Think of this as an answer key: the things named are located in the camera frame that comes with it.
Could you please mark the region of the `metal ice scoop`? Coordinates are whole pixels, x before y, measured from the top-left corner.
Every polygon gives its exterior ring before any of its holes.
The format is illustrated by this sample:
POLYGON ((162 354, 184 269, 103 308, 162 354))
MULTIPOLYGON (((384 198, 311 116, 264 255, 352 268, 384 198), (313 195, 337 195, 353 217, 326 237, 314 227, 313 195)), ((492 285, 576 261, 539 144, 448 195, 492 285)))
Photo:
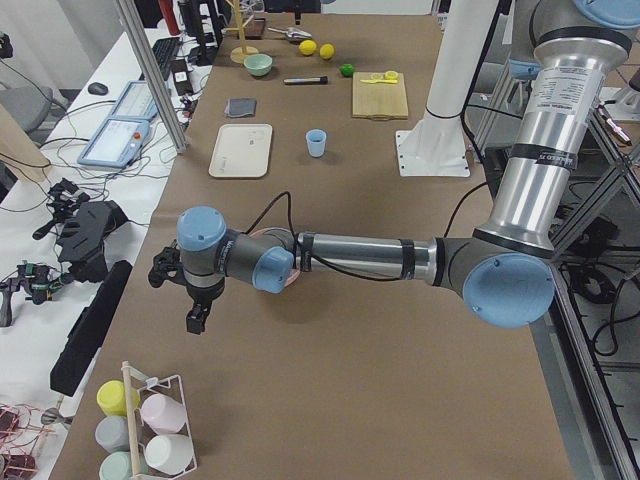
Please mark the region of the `metal ice scoop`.
POLYGON ((278 33, 283 35, 288 41, 293 42, 293 43, 300 43, 302 41, 305 40, 312 40, 313 36, 306 31, 303 31, 299 28, 296 27, 287 27, 287 28, 275 28, 275 27, 268 27, 267 28, 268 31, 270 32, 274 32, 274 33, 278 33))

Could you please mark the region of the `pink cup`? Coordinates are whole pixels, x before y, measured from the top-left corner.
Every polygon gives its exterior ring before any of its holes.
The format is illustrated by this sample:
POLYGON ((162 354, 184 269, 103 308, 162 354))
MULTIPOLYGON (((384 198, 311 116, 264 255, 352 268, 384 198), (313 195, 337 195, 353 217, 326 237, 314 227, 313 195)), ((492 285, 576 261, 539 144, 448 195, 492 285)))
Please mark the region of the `pink cup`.
POLYGON ((155 393, 147 397, 141 407, 144 423, 158 435, 178 433, 187 422, 185 407, 173 398, 155 393))

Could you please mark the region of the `pink bowl of ice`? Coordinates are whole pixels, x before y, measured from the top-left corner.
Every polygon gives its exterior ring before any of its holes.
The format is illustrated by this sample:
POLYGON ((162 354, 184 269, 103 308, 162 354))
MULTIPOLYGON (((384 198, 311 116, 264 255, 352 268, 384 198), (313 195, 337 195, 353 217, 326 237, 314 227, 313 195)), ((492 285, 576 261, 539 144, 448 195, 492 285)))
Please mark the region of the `pink bowl of ice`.
POLYGON ((252 270, 252 284, 257 290, 281 293, 296 281, 300 271, 295 266, 293 236, 282 227, 267 227, 250 233, 263 249, 252 270))

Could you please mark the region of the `white cup rack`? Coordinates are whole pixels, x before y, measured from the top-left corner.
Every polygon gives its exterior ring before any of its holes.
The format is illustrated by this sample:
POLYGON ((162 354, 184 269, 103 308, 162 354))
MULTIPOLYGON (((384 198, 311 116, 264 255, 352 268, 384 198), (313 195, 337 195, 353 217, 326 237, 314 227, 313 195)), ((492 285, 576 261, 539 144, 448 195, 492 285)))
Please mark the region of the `white cup rack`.
POLYGON ((182 377, 121 366, 133 479, 183 479, 198 468, 182 377))

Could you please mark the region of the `light blue cup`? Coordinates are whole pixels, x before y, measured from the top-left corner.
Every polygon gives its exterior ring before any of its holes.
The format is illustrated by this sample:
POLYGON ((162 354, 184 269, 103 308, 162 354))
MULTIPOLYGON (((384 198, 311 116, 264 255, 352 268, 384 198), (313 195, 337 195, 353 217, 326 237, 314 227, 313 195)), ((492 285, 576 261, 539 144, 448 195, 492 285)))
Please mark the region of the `light blue cup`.
POLYGON ((320 158, 325 153, 327 133, 322 129, 311 129, 305 135, 307 150, 311 157, 320 158))

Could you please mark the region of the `white cup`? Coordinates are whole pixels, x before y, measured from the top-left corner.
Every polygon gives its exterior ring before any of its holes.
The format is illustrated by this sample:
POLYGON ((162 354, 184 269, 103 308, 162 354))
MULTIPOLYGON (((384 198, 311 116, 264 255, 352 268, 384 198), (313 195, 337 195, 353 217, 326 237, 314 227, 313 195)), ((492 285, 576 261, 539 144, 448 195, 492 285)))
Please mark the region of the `white cup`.
POLYGON ((157 435, 145 447, 148 466, 167 475, 177 475, 187 469, 194 455, 190 437, 181 434, 157 435))

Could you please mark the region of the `grey cup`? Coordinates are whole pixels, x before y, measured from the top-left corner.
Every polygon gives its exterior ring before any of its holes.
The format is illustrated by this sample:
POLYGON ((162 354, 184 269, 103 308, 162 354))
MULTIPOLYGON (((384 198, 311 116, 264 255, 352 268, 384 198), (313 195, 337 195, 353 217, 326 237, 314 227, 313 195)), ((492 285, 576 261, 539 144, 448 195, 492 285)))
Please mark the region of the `grey cup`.
POLYGON ((95 429, 96 442, 109 454, 130 450, 128 422, 124 416, 103 418, 95 429))

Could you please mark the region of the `mint cup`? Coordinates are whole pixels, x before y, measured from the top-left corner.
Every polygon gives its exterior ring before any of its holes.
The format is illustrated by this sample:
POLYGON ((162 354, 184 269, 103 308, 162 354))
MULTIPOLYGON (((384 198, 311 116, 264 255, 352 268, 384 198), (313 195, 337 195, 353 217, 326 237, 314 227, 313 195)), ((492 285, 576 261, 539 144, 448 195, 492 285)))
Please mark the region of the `mint cup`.
POLYGON ((99 467, 100 480, 129 480, 133 476, 131 454, 125 451, 109 454, 99 467))

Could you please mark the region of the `yellow lemon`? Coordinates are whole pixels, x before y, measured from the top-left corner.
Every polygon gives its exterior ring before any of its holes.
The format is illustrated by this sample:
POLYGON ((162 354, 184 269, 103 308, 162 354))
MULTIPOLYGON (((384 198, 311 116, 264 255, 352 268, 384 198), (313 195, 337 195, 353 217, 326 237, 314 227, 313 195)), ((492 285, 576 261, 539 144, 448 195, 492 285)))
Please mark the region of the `yellow lemon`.
POLYGON ((319 48, 319 56, 323 60, 331 60, 335 55, 335 47, 331 43, 322 44, 319 48))
POLYGON ((304 56, 311 56, 317 50, 317 44, 314 40, 304 40, 298 46, 299 52, 304 56))

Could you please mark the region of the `mint green bowl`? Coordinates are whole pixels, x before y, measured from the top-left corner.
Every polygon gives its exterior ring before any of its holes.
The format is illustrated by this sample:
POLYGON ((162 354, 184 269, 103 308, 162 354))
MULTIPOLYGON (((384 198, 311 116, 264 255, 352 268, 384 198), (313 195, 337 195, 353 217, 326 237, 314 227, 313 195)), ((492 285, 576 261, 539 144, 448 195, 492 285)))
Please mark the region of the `mint green bowl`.
POLYGON ((273 67, 273 58, 262 53, 252 54, 244 59, 243 65, 251 76, 264 77, 270 73, 273 67))

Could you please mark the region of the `wooden mug tree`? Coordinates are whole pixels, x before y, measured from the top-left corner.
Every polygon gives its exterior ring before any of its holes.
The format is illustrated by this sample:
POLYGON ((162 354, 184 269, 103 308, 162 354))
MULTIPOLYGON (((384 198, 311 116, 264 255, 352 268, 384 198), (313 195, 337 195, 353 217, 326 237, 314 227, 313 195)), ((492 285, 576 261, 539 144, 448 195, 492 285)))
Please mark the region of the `wooden mug tree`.
POLYGON ((237 64, 243 64, 244 60, 259 53, 256 47, 248 44, 245 29, 253 21, 254 15, 248 14, 249 8, 242 7, 239 0, 226 0, 230 6, 234 17, 235 25, 228 27, 228 32, 235 32, 238 35, 240 46, 231 51, 230 59, 237 64))

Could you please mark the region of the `green lime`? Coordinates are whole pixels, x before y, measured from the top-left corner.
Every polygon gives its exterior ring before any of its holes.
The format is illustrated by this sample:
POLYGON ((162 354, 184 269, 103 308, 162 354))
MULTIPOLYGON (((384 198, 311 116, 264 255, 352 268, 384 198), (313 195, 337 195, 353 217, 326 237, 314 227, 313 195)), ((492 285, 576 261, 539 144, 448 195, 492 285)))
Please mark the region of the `green lime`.
POLYGON ((339 68, 340 73, 345 78, 351 78, 355 72, 355 68, 350 63, 342 64, 339 68))

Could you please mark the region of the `black long bar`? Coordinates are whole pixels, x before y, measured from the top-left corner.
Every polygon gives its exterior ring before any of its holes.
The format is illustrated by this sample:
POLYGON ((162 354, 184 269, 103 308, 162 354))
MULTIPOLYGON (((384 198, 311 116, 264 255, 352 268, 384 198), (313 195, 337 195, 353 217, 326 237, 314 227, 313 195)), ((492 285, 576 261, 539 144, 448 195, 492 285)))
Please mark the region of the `black long bar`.
POLYGON ((92 302, 82 310, 50 371, 49 385, 53 391, 69 397, 76 393, 103 345, 131 271, 128 261, 116 262, 92 302))

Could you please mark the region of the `yellow plastic knife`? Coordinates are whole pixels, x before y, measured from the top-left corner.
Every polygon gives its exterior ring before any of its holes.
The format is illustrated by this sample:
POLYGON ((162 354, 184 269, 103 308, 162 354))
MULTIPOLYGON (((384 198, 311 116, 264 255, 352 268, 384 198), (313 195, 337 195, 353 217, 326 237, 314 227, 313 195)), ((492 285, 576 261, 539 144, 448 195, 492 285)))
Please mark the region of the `yellow plastic knife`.
POLYGON ((361 83, 365 84, 397 84, 398 79, 386 79, 386 78, 362 78, 359 79, 361 83))

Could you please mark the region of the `grey folded cloth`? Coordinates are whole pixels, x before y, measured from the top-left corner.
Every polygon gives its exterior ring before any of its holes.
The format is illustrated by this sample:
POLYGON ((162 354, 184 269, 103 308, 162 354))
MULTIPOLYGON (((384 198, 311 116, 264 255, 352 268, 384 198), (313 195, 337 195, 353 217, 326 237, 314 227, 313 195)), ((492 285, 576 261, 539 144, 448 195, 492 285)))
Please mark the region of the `grey folded cloth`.
POLYGON ((224 113, 228 118, 253 117, 256 113, 257 100, 255 98, 230 98, 224 113))

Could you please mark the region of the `wooden cutting board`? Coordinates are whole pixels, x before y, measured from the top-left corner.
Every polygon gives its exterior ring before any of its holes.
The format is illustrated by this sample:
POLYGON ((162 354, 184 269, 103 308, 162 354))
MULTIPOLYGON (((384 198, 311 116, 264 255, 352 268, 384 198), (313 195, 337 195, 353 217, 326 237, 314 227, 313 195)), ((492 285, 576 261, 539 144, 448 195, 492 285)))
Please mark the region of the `wooden cutting board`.
POLYGON ((397 84, 365 84, 359 79, 372 73, 356 72, 352 78, 352 116, 371 120, 405 120, 409 117, 404 75, 399 73, 397 84))

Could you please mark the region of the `teach pendant near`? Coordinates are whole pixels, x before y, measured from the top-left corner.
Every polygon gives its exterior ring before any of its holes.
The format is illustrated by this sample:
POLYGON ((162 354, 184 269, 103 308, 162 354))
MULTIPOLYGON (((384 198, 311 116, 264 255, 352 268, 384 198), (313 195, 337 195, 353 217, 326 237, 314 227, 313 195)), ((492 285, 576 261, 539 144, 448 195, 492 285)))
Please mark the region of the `teach pendant near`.
POLYGON ((147 120, 107 118, 78 158, 78 164, 102 169, 122 169, 141 152, 150 132, 147 120))

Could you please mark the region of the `teach pendant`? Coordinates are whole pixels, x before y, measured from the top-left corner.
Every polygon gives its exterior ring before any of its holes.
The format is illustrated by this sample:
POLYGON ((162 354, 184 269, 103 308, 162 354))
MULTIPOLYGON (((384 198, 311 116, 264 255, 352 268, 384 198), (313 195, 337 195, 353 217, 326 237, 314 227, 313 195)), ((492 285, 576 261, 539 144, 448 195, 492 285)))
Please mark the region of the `teach pendant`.
POLYGON ((158 113, 147 82, 129 81, 116 100, 110 115, 151 120, 158 113))
POLYGON ((122 169, 141 152, 150 132, 147 120, 107 118, 78 158, 78 164, 102 169, 122 169))

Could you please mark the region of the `black keyboard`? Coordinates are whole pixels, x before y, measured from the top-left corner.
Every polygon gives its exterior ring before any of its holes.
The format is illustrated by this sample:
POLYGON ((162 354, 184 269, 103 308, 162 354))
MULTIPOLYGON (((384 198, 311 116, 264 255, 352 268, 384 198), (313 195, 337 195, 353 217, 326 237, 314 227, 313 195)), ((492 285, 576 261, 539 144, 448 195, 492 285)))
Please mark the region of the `black keyboard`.
POLYGON ((171 63, 177 58, 179 49, 180 40, 178 37, 158 39, 152 46, 152 52, 164 81, 166 81, 171 74, 171 63))

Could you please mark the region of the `cream rabbit tray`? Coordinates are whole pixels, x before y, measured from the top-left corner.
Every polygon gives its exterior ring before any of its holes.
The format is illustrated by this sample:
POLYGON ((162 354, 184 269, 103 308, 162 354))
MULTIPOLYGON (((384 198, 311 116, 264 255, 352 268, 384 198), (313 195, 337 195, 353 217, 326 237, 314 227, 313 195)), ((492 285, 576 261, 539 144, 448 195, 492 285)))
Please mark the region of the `cream rabbit tray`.
POLYGON ((269 166, 273 127, 224 124, 217 134, 208 173, 217 179, 263 177, 269 166))

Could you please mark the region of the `teach pendant far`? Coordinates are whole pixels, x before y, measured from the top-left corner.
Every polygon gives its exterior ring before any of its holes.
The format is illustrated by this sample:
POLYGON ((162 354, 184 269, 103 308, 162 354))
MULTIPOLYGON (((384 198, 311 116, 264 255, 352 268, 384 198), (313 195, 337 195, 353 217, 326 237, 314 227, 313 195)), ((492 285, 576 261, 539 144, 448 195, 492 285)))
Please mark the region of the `teach pendant far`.
POLYGON ((158 113, 147 82, 129 81, 116 100, 110 115, 151 120, 158 113))

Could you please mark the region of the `black computer mouse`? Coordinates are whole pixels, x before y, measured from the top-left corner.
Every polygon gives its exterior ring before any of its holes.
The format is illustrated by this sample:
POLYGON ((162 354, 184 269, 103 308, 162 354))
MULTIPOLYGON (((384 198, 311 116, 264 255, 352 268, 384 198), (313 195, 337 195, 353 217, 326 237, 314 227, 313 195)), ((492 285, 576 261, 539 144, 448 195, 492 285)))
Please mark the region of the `black computer mouse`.
POLYGON ((87 91, 91 95, 105 96, 109 93, 109 88, 100 82, 92 82, 88 85, 87 91))

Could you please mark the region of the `aluminium frame post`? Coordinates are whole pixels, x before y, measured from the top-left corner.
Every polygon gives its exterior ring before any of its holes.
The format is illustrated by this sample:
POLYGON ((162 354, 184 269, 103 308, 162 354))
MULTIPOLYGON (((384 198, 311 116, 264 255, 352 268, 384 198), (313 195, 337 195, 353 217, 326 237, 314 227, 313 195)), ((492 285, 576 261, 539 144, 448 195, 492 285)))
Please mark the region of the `aluminium frame post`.
POLYGON ((176 152, 178 154, 183 153, 187 147, 187 140, 181 123, 177 119, 171 97, 152 52, 152 47, 138 15, 135 2, 133 0, 115 0, 114 3, 139 67, 145 75, 161 120, 165 125, 176 152))

